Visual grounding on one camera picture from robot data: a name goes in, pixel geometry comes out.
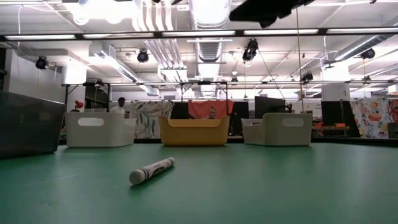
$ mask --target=bin handle cutout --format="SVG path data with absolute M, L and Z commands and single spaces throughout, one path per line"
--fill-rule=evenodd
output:
M 304 120 L 298 118 L 285 118 L 282 124 L 286 127 L 301 127 L 304 125 Z
M 80 118 L 77 123 L 80 126 L 102 126 L 104 119 L 102 118 Z

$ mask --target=man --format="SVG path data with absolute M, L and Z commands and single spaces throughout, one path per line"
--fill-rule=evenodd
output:
M 205 119 L 216 119 L 216 114 L 217 114 L 216 108 L 212 106 L 209 110 L 209 116 L 207 116 Z
M 123 106 L 126 102 L 126 99 L 124 99 L 124 97 L 120 97 L 118 99 L 118 105 L 114 106 L 111 108 L 110 113 L 121 113 L 121 114 L 125 114 L 125 110 L 123 109 Z

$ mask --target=marker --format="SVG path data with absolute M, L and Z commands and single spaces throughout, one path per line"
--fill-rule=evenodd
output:
M 145 166 L 141 169 L 132 171 L 130 173 L 130 182 L 134 185 L 141 184 L 144 181 L 150 179 L 151 177 L 159 174 L 170 167 L 174 166 L 175 160 L 173 157 L 164 159 L 162 161 L 156 162 L 149 166 Z

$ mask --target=white wall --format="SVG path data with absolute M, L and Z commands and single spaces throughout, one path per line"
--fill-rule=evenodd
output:
M 64 103 L 63 75 L 53 70 L 39 70 L 33 62 L 19 57 L 14 50 L 7 50 L 6 70 L 9 72 L 5 90 L 34 98 Z

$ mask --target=green table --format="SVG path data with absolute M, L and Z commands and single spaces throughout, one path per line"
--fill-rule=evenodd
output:
M 167 157 L 173 169 L 131 187 L 132 170 Z M 398 150 L 60 149 L 0 161 L 0 223 L 398 223 Z

